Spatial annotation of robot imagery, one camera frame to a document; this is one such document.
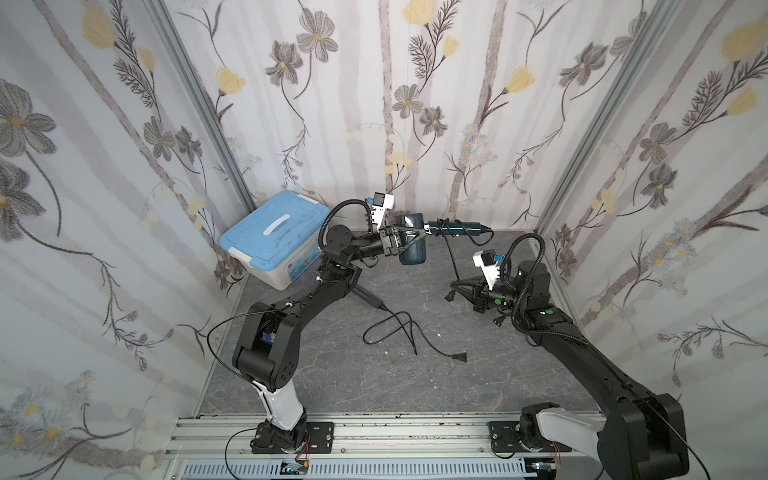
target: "floral wallpaper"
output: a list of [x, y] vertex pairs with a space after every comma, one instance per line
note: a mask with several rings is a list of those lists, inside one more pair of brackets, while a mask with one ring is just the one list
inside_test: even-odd
[[4, 2], [0, 42], [3, 476], [152, 478], [247, 211], [142, 4]]
[[165, 0], [257, 203], [535, 227], [653, 2]]
[[765, 3], [683, 2], [543, 232], [588, 336], [680, 399], [712, 478], [764, 476], [766, 113]]

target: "blue storage box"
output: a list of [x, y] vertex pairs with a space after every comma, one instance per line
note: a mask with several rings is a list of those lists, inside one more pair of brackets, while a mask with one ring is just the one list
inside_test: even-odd
[[319, 255], [317, 233], [328, 207], [283, 191], [219, 238], [219, 245], [259, 280], [286, 289]]

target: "box label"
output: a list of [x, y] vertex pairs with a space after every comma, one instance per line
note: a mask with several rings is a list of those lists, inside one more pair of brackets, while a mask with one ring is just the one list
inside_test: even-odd
[[288, 277], [290, 278], [290, 281], [293, 282], [296, 277], [301, 275], [301, 273], [306, 270], [310, 263], [315, 261], [319, 255], [320, 247], [317, 246], [317, 243], [310, 242], [310, 244], [288, 264]]

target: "box lid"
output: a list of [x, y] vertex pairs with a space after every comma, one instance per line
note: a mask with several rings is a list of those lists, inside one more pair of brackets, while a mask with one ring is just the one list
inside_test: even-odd
[[269, 271], [314, 235], [329, 212], [309, 197], [283, 191], [222, 234], [219, 245], [233, 257]]

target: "gray marble floor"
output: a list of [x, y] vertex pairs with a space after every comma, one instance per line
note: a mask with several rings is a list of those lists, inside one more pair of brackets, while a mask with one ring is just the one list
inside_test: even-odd
[[[519, 235], [499, 232], [488, 245], [506, 251]], [[310, 412], [502, 412], [537, 402], [552, 401], [566, 409], [594, 410], [592, 398], [553, 356], [529, 346], [509, 322], [493, 324], [493, 314], [472, 312], [460, 296], [444, 300], [455, 276], [442, 238], [428, 237], [427, 261], [403, 266], [396, 258], [382, 257], [372, 269], [363, 269], [359, 284], [374, 292], [394, 311], [406, 310], [421, 325], [433, 344], [447, 353], [467, 352], [468, 363], [432, 351], [416, 333], [419, 354], [398, 332], [383, 343], [369, 346], [362, 333], [386, 315], [353, 294], [321, 312], [304, 329], [300, 363], [293, 381], [301, 402]], [[480, 274], [472, 254], [480, 248], [466, 237], [452, 238], [462, 277]], [[523, 242], [513, 264], [533, 258]], [[288, 290], [278, 292], [251, 277], [238, 313], [256, 301], [272, 303], [312, 283], [307, 270]], [[233, 320], [222, 359], [229, 362], [240, 334], [242, 319]], [[392, 319], [369, 338], [380, 338], [395, 328]], [[200, 409], [202, 414], [263, 412], [252, 387], [216, 364]]]

